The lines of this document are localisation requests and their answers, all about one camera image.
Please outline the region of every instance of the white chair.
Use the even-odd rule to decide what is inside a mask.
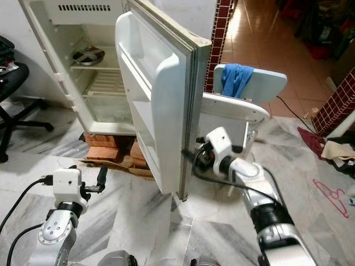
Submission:
[[[222,73],[225,65],[220,64],[214,70],[213,94],[204,93],[199,123],[199,136],[205,136],[211,130],[223,126],[232,143],[242,147],[241,157],[246,157],[256,137],[256,128],[270,114],[257,103],[271,101],[287,83],[287,76],[281,73],[254,69],[243,93],[248,102],[219,95],[222,93]]]

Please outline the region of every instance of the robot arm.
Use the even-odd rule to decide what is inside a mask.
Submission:
[[[206,136],[193,164],[193,170],[213,169],[214,175],[226,183],[250,188],[243,190],[243,200],[257,232],[262,253],[258,258],[260,265],[316,265],[286,206],[281,203],[276,184],[265,177],[265,170],[259,164],[234,158],[232,143],[223,127]]]
[[[67,265],[69,252],[77,238],[78,219],[88,209],[91,195],[105,189],[107,167],[102,166],[97,185],[86,187],[82,174],[76,167],[60,169],[53,174],[55,209],[43,223],[37,236],[37,244],[28,266]]]

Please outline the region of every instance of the white wall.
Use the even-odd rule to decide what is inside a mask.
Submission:
[[[189,31],[211,39],[217,0],[149,0]]]
[[[29,67],[29,77],[16,95],[44,98],[67,105],[18,0],[0,0],[0,35],[14,43],[16,59]]]

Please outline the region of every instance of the open refrigerator door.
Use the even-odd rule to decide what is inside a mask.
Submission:
[[[139,146],[162,193],[185,198],[211,42],[148,1],[129,1],[115,46]]]

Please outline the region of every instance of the black office chair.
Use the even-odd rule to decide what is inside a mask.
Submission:
[[[15,46],[12,42],[0,36],[0,103],[13,94],[22,85],[22,83],[24,83],[29,75],[28,67],[25,64],[17,62],[16,65],[19,67],[18,69],[1,75],[2,72],[6,71],[6,62],[9,59],[14,59],[12,52],[12,49],[14,48]],[[44,127],[47,131],[53,131],[54,128],[50,123],[20,121],[20,119],[28,115],[37,106],[41,109],[47,108],[46,103],[42,99],[38,99],[13,117],[9,116],[8,113],[0,106],[0,117],[3,119],[3,121],[0,122],[0,130],[5,129],[0,144],[0,163],[8,161],[6,149],[10,142],[12,130],[15,126],[39,126]]]

